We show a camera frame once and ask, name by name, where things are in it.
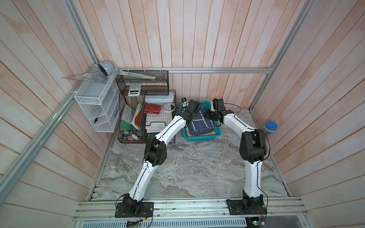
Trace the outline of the navy striped pillowcase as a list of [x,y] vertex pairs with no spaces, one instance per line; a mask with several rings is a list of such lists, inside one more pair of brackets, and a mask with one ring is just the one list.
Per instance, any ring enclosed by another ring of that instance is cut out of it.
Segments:
[[205,108],[200,109],[189,123],[188,128],[192,135],[214,130],[212,121],[204,118],[205,110]]

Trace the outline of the beige grey pillowcase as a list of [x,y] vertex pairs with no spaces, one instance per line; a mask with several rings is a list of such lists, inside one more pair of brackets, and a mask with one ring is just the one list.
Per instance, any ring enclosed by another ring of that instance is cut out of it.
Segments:
[[202,133],[198,133],[198,134],[194,134],[192,135],[190,133],[190,130],[189,128],[186,128],[186,136],[187,137],[205,137],[205,136],[213,136],[213,135],[216,135],[215,131],[212,130],[212,131],[205,131],[205,132],[202,132]]

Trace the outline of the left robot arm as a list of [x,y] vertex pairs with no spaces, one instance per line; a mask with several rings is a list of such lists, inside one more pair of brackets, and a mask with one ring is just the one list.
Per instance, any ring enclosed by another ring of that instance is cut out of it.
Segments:
[[122,205],[133,215],[141,208],[146,188],[159,166],[167,158],[167,145],[175,135],[185,128],[198,114],[200,103],[191,100],[186,107],[179,110],[171,123],[155,136],[147,138],[142,170],[129,193],[123,196]]

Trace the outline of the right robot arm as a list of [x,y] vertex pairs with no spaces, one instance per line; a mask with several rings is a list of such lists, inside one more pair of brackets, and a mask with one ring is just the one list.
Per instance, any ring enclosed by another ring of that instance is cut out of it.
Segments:
[[238,205],[244,213],[254,213],[264,206],[261,168],[267,154],[265,133],[242,121],[232,110],[227,110],[222,99],[212,100],[212,108],[205,112],[205,118],[230,127],[240,136],[239,153],[244,160],[246,179],[242,202]]

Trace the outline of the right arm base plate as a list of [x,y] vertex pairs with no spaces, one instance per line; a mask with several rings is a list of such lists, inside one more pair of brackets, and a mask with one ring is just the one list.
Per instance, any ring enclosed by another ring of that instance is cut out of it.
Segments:
[[261,198],[232,200],[227,199],[226,204],[230,215],[266,215],[267,209]]

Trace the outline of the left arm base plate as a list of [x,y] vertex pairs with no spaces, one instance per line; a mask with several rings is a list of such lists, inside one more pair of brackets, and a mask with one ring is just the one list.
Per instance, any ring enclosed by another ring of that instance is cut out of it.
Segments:
[[128,205],[125,202],[117,204],[115,218],[149,218],[153,216],[154,203],[140,202],[133,205]]

